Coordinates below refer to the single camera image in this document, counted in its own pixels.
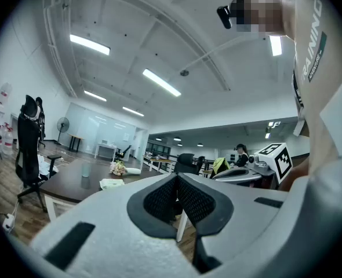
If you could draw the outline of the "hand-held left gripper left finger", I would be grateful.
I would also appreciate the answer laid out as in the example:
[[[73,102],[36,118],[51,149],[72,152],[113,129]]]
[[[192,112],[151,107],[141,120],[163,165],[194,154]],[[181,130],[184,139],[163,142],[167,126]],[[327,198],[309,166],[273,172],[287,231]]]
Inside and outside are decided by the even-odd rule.
[[[133,224],[127,202],[162,179],[145,178],[97,192],[46,225],[31,241],[41,256],[79,222],[95,226],[66,269],[72,277],[199,277],[173,239],[149,237]]]

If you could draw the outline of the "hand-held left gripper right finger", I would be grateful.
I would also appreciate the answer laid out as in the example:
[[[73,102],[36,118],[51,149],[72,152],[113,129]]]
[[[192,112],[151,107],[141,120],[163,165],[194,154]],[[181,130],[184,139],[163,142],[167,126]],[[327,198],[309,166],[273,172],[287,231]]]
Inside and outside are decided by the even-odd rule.
[[[182,257],[176,269],[181,273],[220,269],[268,228],[288,196],[178,173],[177,197],[196,237],[193,262]]]

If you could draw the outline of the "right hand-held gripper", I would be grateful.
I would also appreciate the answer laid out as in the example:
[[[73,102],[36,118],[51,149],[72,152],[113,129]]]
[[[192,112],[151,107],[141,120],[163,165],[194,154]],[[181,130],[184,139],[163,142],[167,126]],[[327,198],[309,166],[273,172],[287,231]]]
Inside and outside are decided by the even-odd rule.
[[[293,164],[287,146],[283,142],[272,143],[249,156],[246,167],[231,168],[218,173],[218,175],[236,176],[215,176],[213,179],[221,182],[249,182],[262,178],[264,188],[277,189],[290,173]]]

